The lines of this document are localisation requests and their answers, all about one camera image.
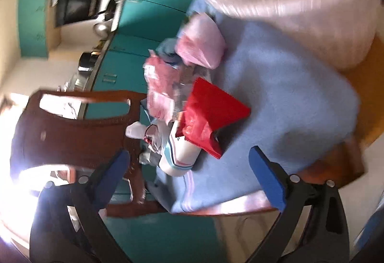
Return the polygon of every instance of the pink cloth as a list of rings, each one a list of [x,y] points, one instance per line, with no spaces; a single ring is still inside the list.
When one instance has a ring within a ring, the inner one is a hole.
[[[225,41],[215,22],[206,13],[194,15],[183,28],[176,53],[191,63],[216,69],[224,54]]]

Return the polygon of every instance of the white bottle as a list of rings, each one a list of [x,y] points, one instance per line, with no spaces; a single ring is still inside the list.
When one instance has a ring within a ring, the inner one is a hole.
[[[190,171],[196,162],[201,148],[175,137],[178,121],[173,124],[167,144],[164,147],[159,167],[170,176],[180,177]]]

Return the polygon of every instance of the blue clamp handle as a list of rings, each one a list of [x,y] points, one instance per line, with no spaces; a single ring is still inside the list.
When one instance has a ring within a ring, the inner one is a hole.
[[[92,205],[96,211],[105,208],[111,200],[118,183],[129,168],[130,159],[129,152],[121,149],[110,161],[109,166],[102,171],[101,179],[95,175],[98,181],[93,188],[94,200]]]
[[[283,212],[287,205],[288,174],[278,164],[269,161],[259,146],[249,151],[249,165],[271,205]]]

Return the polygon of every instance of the teal wall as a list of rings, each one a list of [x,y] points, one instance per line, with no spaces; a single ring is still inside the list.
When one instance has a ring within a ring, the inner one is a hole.
[[[18,26],[22,57],[48,57],[45,8],[49,0],[19,0]]]

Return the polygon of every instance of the wall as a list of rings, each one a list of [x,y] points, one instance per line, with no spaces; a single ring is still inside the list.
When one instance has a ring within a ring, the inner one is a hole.
[[[17,6],[18,0],[0,0],[0,87],[20,58]]]
[[[100,37],[93,33],[96,19],[66,24],[61,27],[62,44],[81,47],[83,51],[92,50],[99,43]]]
[[[61,30],[56,26],[56,7],[52,7],[50,1],[46,4],[46,38],[48,51],[55,49],[61,43]]]
[[[61,43],[57,48],[49,52],[49,60],[69,60],[78,62],[81,54],[89,51],[92,51],[92,48],[84,49],[82,46]]]
[[[19,0],[18,21],[22,57],[48,57],[46,6],[49,0]]]
[[[3,93],[30,96],[39,88],[57,89],[77,71],[76,61],[54,59],[20,59],[4,82]]]

